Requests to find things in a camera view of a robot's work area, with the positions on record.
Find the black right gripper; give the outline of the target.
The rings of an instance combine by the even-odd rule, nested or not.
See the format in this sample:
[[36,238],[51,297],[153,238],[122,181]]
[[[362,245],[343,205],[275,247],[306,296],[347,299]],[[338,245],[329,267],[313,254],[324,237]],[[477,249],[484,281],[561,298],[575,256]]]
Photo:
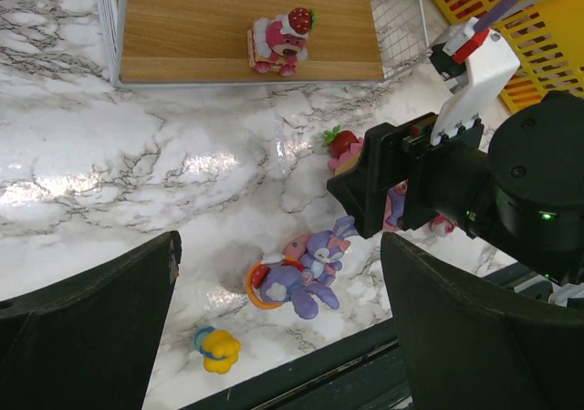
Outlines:
[[383,229],[388,192],[403,181],[409,183],[409,188],[402,228],[416,229],[437,215],[419,190],[423,168],[450,148],[459,145],[476,148],[485,129],[481,120],[476,119],[457,128],[453,137],[441,136],[439,144],[433,146],[431,132],[437,121],[438,116],[430,112],[399,126],[384,122],[368,129],[355,164],[328,179],[328,192],[347,215],[355,218],[355,227],[362,237],[373,237]]

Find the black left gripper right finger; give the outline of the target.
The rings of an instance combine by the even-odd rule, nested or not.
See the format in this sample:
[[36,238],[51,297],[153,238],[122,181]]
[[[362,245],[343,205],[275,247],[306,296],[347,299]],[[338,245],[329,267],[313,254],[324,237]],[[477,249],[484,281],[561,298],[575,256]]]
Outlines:
[[499,287],[393,233],[381,264],[415,408],[582,408],[582,311]]

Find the pink bear cake car toy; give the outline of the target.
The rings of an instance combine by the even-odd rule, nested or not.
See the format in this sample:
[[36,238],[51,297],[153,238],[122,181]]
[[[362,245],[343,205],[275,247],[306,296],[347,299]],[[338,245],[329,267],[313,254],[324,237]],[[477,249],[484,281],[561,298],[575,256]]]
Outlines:
[[307,40],[315,24],[315,12],[305,7],[257,19],[247,31],[249,68],[258,74],[294,75],[297,64],[308,58]]

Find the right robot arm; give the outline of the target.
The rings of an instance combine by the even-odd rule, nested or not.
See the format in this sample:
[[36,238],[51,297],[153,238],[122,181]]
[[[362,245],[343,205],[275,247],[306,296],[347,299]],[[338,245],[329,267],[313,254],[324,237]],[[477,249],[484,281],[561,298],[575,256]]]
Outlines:
[[510,116],[486,151],[477,121],[431,144],[438,118],[369,129],[357,162],[328,180],[362,237],[381,231],[388,192],[407,191],[399,228],[454,221],[559,286],[583,281],[583,100],[551,91]]

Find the pink bear strawberry tart toy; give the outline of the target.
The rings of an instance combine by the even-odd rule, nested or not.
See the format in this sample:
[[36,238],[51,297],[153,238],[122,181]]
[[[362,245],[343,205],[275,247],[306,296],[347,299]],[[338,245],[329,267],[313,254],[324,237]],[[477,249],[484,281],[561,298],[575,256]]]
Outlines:
[[364,139],[352,131],[342,130],[339,125],[324,131],[324,142],[328,147],[330,159],[328,168],[334,174],[340,174],[352,168],[360,158]]

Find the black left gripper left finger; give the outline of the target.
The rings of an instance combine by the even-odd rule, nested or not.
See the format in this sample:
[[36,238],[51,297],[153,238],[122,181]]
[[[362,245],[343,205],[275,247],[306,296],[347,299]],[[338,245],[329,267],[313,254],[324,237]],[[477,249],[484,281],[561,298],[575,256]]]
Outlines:
[[181,256],[179,233],[166,232],[2,301],[2,408],[140,409]]

